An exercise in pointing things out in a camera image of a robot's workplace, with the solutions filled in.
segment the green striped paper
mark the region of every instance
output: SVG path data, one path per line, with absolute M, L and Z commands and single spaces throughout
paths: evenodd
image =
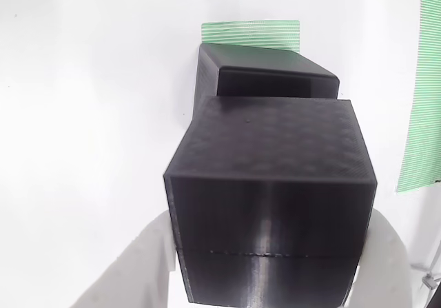
M 441 0 L 421 0 L 415 94 L 397 192 L 441 179 Z
M 264 20 L 204 23 L 202 42 L 300 52 L 300 22 Z

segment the black plastic object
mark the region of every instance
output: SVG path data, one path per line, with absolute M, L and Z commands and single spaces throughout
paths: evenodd
M 337 307 L 377 183 L 351 102 L 208 97 L 199 112 L 164 175 L 189 301 Z
M 298 53 L 201 44 L 194 113 L 204 96 L 283 96 L 337 99 L 338 78 Z

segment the white wall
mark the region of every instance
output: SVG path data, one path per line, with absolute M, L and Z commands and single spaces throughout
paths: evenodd
M 437 192 L 394 194 L 418 13 L 419 0 L 0 0 L 0 306 L 68 307 L 167 208 L 206 21 L 300 20 L 301 53 L 353 100 L 376 207 L 427 259 Z

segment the textured top surface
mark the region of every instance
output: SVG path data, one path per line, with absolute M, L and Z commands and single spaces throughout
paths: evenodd
M 226 66 L 336 77 L 318 64 L 292 51 L 207 43 L 203 43 L 201 49 L 220 68 Z
M 209 97 L 167 174 L 374 181 L 350 101 Z

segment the black cube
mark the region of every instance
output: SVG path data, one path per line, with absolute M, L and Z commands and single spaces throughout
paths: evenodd
M 337 76 L 299 53 L 204 43 L 199 48 L 194 114 L 206 96 L 337 99 Z
M 259 271 L 261 302 L 291 307 L 294 293 L 299 302 L 322 296 L 317 307 L 330 307 L 327 296 L 344 301 L 377 185 L 350 101 L 208 97 L 164 179 L 190 302 L 247 307 L 251 299 L 237 298 L 250 297 L 256 258 L 270 259 Z M 219 265 L 234 295 L 209 294 L 222 282 Z M 334 290 L 302 287 L 317 269 Z M 280 300 L 274 270 L 284 275 Z M 213 276 L 201 282 L 201 273 Z

